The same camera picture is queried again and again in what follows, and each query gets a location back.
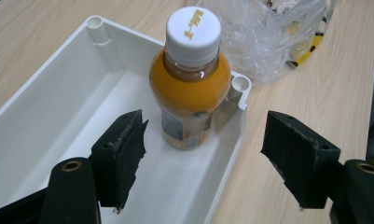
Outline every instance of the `bottle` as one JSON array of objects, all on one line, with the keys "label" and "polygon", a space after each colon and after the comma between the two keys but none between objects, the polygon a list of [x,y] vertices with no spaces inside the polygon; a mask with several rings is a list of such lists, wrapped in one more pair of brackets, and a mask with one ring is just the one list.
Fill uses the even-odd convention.
[{"label": "bottle", "polygon": [[181,8],[168,19],[166,44],[152,61],[149,81],[163,136],[173,147],[200,146],[227,95],[231,75],[220,34],[219,19],[202,7]]}]

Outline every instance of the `plastic bag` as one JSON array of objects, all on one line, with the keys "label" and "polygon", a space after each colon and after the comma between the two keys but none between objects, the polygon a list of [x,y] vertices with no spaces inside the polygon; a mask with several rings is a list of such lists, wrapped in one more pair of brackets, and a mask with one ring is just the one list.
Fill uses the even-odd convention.
[{"label": "plastic bag", "polygon": [[188,0],[222,24],[221,51],[253,85],[272,83],[317,47],[336,0]]}]

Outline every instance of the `white plastic tray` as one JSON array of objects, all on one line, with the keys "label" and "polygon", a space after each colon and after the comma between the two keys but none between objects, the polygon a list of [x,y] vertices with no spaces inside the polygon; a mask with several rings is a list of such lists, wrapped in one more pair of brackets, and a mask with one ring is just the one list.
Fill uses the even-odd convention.
[{"label": "white plastic tray", "polygon": [[102,208],[103,223],[209,222],[242,141],[251,83],[233,73],[232,86],[242,94],[236,107],[221,105],[203,146],[174,149],[159,131],[148,81],[162,46],[88,18],[0,109],[0,208],[45,188],[55,164],[88,157],[118,116],[143,109],[146,154],[124,210]]}]

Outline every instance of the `metal ring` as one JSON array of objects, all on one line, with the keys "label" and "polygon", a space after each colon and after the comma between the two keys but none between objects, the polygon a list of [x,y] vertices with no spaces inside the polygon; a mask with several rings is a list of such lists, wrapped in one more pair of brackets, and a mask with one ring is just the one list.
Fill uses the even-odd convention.
[{"label": "metal ring", "polygon": [[72,172],[79,169],[82,166],[82,161],[69,161],[62,166],[64,172]]},{"label": "metal ring", "polygon": [[374,166],[372,166],[372,165],[370,165],[370,164],[368,164],[368,163],[359,162],[359,163],[357,164],[357,167],[358,167],[360,170],[362,170],[362,171],[364,171],[364,172],[366,172],[366,173],[369,173],[369,174],[374,175]]}]

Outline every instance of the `wooden table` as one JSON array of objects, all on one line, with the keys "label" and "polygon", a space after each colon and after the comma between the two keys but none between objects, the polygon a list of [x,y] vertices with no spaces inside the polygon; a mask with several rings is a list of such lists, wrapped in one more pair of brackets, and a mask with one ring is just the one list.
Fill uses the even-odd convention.
[{"label": "wooden table", "polygon": [[[0,107],[90,15],[165,40],[165,22],[186,1],[0,2]],[[240,154],[213,223],[329,223],[325,210],[299,211],[260,154],[268,110],[289,114],[341,148],[340,161],[363,159],[374,82],[374,0],[338,0],[320,47],[273,85],[256,87]]]}]

